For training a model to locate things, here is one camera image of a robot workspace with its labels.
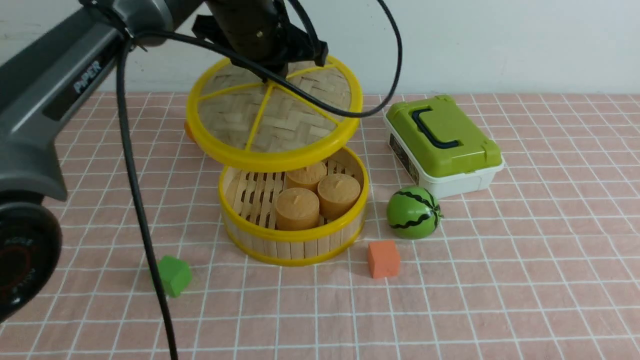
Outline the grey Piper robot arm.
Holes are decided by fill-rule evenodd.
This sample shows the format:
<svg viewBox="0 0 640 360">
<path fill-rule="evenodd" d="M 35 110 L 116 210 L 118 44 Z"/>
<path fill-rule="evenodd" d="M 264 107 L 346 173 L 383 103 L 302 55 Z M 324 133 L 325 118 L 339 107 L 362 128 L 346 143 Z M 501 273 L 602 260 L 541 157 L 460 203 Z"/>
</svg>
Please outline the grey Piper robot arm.
<svg viewBox="0 0 640 360">
<path fill-rule="evenodd" d="M 57 268 L 63 235 L 46 198 L 67 187 L 55 140 L 114 68 L 126 36 L 178 29 L 200 0 L 83 0 L 81 8 L 1 66 L 1 320 L 25 307 Z M 283 0 L 208 0 L 194 33 L 279 75 L 289 63 L 324 66 L 297 0 L 293 25 Z"/>
</svg>

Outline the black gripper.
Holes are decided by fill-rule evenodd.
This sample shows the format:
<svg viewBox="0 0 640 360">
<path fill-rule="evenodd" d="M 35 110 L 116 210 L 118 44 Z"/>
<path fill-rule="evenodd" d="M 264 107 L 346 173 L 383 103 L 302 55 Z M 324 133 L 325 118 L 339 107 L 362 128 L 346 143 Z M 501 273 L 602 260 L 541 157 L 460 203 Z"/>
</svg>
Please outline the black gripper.
<svg viewBox="0 0 640 360">
<path fill-rule="evenodd" d="M 304 29 L 291 23 L 283 0 L 208 0 L 206 4 L 211 14 L 199 14 L 192 27 L 197 39 L 211 41 L 283 77 L 290 63 L 325 66 L 329 46 L 318 38 L 298 0 L 290 5 Z"/>
</svg>

